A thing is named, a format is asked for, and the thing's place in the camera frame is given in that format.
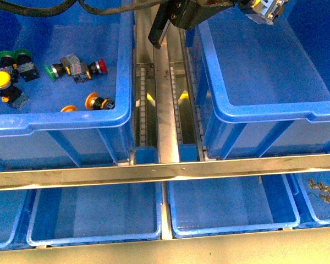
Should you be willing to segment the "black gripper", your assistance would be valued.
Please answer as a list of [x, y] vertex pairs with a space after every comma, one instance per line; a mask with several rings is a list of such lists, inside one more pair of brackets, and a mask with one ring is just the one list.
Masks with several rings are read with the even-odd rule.
[[206, 19], [235, 7], [236, 1], [168, 1], [160, 5], [148, 40], [154, 48], [161, 48], [168, 25], [191, 30]]

